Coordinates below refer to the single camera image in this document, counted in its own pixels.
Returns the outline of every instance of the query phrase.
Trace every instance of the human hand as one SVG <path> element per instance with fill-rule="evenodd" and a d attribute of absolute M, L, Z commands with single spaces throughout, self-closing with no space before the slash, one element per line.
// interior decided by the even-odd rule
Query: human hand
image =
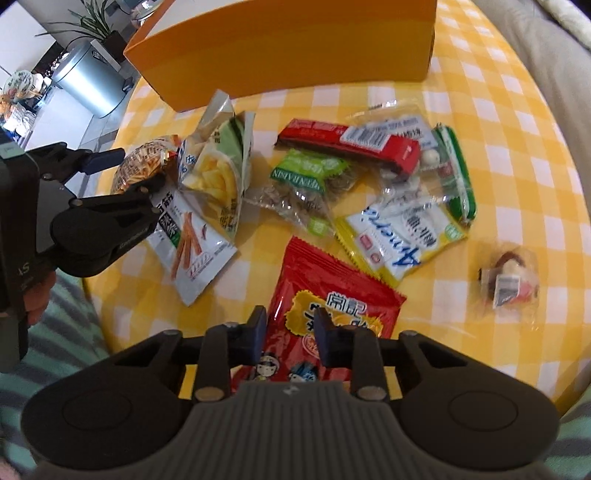
<path fill-rule="evenodd" d="M 25 310 L 29 325 L 35 325 L 49 305 L 49 292 L 56 284 L 56 273 L 51 272 L 41 283 L 25 292 Z"/>

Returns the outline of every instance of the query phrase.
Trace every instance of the silver trash can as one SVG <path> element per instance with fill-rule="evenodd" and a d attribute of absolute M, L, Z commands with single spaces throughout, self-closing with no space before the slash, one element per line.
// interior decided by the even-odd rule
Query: silver trash can
<path fill-rule="evenodd" d="M 51 79 L 100 118 L 115 110 L 125 97 L 124 78 L 88 41 L 70 52 Z"/>

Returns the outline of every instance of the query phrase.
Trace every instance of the cartoon character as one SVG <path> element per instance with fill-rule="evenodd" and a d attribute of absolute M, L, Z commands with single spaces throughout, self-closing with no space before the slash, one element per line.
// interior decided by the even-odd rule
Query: cartoon character
<path fill-rule="evenodd" d="M 290 368 L 290 382 L 315 382 L 318 380 L 318 368 L 309 362 L 300 362 Z"/>
<path fill-rule="evenodd" d="M 279 360 L 272 352 L 265 352 L 255 369 L 254 380 L 267 380 L 279 370 Z"/>

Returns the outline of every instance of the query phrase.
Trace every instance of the barcode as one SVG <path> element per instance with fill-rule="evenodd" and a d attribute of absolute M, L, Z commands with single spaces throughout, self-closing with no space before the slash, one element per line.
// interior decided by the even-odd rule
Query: barcode
<path fill-rule="evenodd" d="M 381 152 L 389 138 L 390 134 L 380 129 L 349 127 L 340 137 L 340 142 Z"/>
<path fill-rule="evenodd" d="M 498 308 L 509 303 L 519 295 L 518 275 L 497 275 L 495 280 L 495 297 L 492 307 Z"/>

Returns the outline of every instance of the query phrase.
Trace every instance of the green plant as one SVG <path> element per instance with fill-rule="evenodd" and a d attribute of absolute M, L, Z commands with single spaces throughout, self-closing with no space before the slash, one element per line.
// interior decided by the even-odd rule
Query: green plant
<path fill-rule="evenodd" d="M 70 46 L 70 44 L 80 38 L 95 38 L 99 41 L 103 41 L 106 39 L 113 31 L 112 27 L 109 26 L 106 20 L 106 13 L 105 9 L 107 7 L 107 3 L 109 0 L 103 0 L 102 5 L 99 7 L 99 0 L 89 0 L 88 3 L 85 0 L 80 0 L 80 3 L 84 5 L 86 12 L 88 15 L 80 15 L 70 9 L 68 11 L 70 14 L 78 19 L 78 23 L 74 22 L 48 22 L 45 25 L 73 25 L 74 27 L 83 28 L 84 30 L 78 30 L 77 28 L 68 28 L 65 30 L 55 30 L 55 31 L 47 31 L 43 33 L 39 33 L 35 35 L 36 37 L 41 37 L 42 35 L 53 35 L 56 33 L 67 33 L 67 32 L 74 32 L 81 34 L 79 37 L 76 37 L 66 46 L 66 49 Z"/>

